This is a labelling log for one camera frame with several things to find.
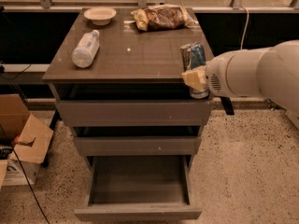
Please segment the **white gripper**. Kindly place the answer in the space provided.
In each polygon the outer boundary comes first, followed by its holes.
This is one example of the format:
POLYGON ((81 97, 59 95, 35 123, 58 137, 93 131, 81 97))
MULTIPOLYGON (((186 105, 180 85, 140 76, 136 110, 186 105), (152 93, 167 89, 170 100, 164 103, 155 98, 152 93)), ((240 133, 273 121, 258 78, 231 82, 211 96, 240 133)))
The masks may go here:
POLYGON ((197 91, 206 91, 209 88, 214 95, 233 97, 226 77, 229 62, 233 57, 232 52, 225 52, 208 61, 206 67, 199 66, 183 72, 181 75, 184 83, 197 91))

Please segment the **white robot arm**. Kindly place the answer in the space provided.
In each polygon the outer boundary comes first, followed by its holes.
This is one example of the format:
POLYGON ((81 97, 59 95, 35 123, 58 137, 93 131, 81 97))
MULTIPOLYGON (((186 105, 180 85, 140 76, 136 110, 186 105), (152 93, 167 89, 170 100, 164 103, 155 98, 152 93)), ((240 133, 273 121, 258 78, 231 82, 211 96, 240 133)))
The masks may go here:
POLYGON ((182 74, 184 83, 220 97, 261 97, 299 114, 299 41, 225 52, 182 74))

